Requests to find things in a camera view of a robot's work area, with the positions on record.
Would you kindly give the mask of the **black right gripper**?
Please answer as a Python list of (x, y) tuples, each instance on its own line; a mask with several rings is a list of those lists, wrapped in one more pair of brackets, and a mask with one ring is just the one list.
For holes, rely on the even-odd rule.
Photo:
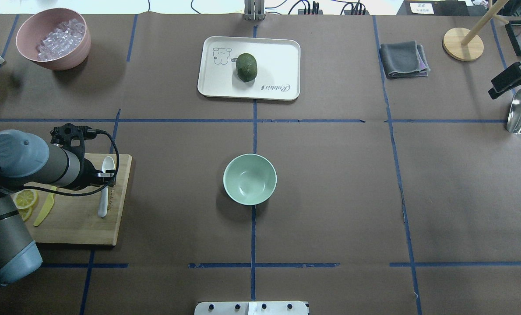
[(493, 87), (488, 91), (494, 100), (506, 91), (521, 86), (521, 62), (515, 62), (491, 80)]

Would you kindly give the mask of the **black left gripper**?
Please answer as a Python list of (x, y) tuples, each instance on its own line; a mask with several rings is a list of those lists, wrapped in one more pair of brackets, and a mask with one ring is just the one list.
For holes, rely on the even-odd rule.
[(62, 178), (57, 181), (66, 184), (63, 188), (80, 191), (90, 186), (104, 187), (115, 184), (115, 170), (98, 170), (85, 158), (85, 141), (96, 138), (97, 129), (66, 123), (61, 127), (54, 127), (50, 135), (50, 143), (66, 152), (68, 165)]

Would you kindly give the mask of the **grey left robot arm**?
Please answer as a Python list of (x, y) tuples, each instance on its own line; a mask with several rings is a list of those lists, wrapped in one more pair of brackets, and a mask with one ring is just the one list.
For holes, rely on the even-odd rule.
[(101, 171), (85, 158), (85, 141), (109, 133), (89, 126), (67, 123), (50, 132), (45, 142), (36, 134), (7, 129), (0, 131), (0, 287), (6, 287), (36, 271), (42, 256), (26, 228), (12, 195), (30, 183), (63, 188), (63, 196), (93, 195), (115, 182), (118, 169)]

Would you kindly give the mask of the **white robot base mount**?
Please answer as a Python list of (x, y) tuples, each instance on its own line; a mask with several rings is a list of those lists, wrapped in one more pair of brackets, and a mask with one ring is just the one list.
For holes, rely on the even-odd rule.
[(309, 315), (304, 301), (203, 301), (195, 315)]

